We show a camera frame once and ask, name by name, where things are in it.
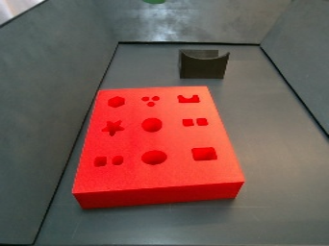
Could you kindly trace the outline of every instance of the gray surface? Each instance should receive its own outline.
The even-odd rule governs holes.
[[[93,2],[65,0],[0,29],[0,243],[34,242],[116,50],[106,31]]]
[[[260,43],[291,0],[98,0],[121,41]]]
[[[263,48],[329,134],[329,1],[296,0]]]
[[[180,50],[231,51],[225,79],[181,80]],[[329,244],[329,143],[257,46],[120,45],[102,88],[208,85],[247,174],[233,201],[82,210],[83,132],[38,244]]]

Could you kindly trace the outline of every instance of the circle hole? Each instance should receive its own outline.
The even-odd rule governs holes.
[[[117,156],[113,158],[113,165],[122,165],[124,164],[124,156]]]
[[[144,129],[150,132],[158,132],[162,128],[162,121],[157,118],[149,118],[142,123]]]
[[[153,102],[149,102],[149,107],[153,107],[156,104]]]
[[[142,161],[149,165],[161,164],[168,159],[168,154],[160,150],[152,150],[142,155]]]

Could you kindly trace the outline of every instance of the metal wall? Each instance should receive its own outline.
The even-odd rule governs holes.
[[[329,135],[329,2],[296,0],[261,46]]]
[[[0,243],[34,242],[116,46],[91,1],[0,29]]]

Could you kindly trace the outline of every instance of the table surface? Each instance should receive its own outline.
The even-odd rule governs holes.
[[[182,80],[181,49],[229,51],[225,79]],[[328,137],[260,47],[121,44],[101,88],[148,86],[210,88],[247,175],[237,199],[81,209],[87,118],[37,244],[328,244]]]

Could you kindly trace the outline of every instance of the square hole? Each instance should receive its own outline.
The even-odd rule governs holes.
[[[217,153],[213,147],[193,148],[192,154],[194,160],[217,160]]]
[[[182,120],[182,125],[184,125],[185,127],[192,127],[192,126],[194,126],[193,119],[184,119],[184,120]]]

